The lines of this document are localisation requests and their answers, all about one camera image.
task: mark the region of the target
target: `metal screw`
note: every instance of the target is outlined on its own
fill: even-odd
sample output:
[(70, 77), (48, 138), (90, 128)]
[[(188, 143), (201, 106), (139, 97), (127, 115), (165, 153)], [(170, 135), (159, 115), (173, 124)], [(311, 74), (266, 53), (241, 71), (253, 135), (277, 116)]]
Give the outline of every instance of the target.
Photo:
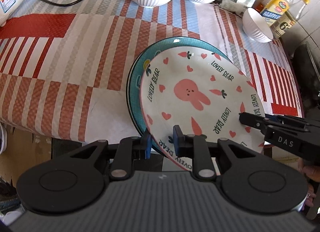
[(111, 171), (111, 175), (115, 178), (123, 178), (124, 176), (127, 175), (127, 172), (122, 169), (115, 169), (115, 170)]
[(198, 174), (202, 178), (211, 178), (214, 176), (214, 171), (210, 169), (202, 169), (198, 172)]

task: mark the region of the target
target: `striped tablecloth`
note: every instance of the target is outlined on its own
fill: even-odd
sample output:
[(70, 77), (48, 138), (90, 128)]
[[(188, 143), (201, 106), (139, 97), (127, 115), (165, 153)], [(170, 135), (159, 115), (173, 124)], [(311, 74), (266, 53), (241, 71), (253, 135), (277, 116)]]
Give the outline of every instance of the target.
[(266, 113), (301, 116), (280, 42), (251, 41), (241, 18), (217, 6), (84, 0), (62, 8), (25, 0), (0, 28), (0, 120), (81, 142), (137, 135), (125, 102), (130, 66), (148, 45), (172, 36), (224, 52), (257, 88)]

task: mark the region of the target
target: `bunny ear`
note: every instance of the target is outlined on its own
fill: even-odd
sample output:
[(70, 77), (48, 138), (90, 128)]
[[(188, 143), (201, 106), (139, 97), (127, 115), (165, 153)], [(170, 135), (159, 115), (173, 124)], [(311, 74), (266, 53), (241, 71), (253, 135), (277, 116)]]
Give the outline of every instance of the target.
[(204, 93), (198, 92), (197, 98), (206, 105), (211, 104), (210, 99)]
[(199, 111), (203, 110), (203, 105), (200, 103), (199, 100), (193, 99), (193, 100), (190, 100), (190, 102), (193, 105), (193, 107), (196, 108), (197, 110)]

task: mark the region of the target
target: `yellow label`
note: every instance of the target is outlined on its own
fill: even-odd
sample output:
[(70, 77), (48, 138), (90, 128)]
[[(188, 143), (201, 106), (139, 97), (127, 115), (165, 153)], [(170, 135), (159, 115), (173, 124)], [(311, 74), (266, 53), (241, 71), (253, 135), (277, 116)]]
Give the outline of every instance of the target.
[(260, 12), (269, 26), (273, 25), (289, 9), (286, 0), (271, 0)]
[(271, 26), (272, 33), (277, 39), (281, 38), (283, 34), (296, 23), (296, 19), (286, 11), (280, 19)]

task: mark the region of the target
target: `bottle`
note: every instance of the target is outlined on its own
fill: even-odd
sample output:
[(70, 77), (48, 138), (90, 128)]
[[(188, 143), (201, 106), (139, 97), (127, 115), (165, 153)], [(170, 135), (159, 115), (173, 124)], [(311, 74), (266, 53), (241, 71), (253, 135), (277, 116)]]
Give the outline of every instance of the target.
[(300, 0), (293, 4), (270, 28), (276, 39), (281, 38), (300, 19), (309, 0)]
[(265, 21), (271, 26), (284, 12), (286, 12), (293, 0), (263, 0), (262, 4), (267, 3), (260, 12)]

